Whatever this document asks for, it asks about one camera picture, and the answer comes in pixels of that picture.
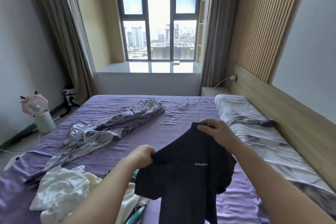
black window frame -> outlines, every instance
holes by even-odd
[[[151,57],[151,39],[149,32],[149,14],[148,14],[148,0],[142,1],[142,14],[125,14],[124,13],[124,5],[122,0],[118,0],[118,9],[120,15],[120,21],[122,24],[121,31],[124,40],[124,48],[126,52],[126,60],[127,61],[195,61],[196,59],[196,47],[197,47],[197,38],[198,38],[198,26],[199,26],[199,16],[200,16],[200,5],[201,0],[196,0],[195,4],[195,13],[192,14],[177,14],[176,13],[176,0],[170,0],[170,58],[168,59],[152,59]],[[194,47],[194,59],[174,59],[174,21],[180,20],[195,20],[196,21],[196,32],[195,32],[195,47]],[[145,29],[146,29],[146,41],[147,41],[147,54],[148,59],[129,59],[126,45],[126,35],[124,31],[124,21],[145,21]]]

slatted wood wall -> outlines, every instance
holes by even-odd
[[[269,82],[296,0],[239,0],[229,58]]]

forearm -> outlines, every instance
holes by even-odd
[[[318,205],[241,142],[233,152],[272,223],[335,223]]]
[[[135,169],[132,161],[122,159],[71,214],[66,224],[115,223]]]

white cylinder base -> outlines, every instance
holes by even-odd
[[[37,126],[37,129],[44,134],[49,133],[54,128],[56,128],[56,125],[48,111],[33,117],[33,119],[34,124]]]

black shirt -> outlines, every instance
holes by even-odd
[[[216,194],[229,186],[236,160],[199,124],[154,153],[137,174],[137,195],[161,197],[159,224],[217,224]]]

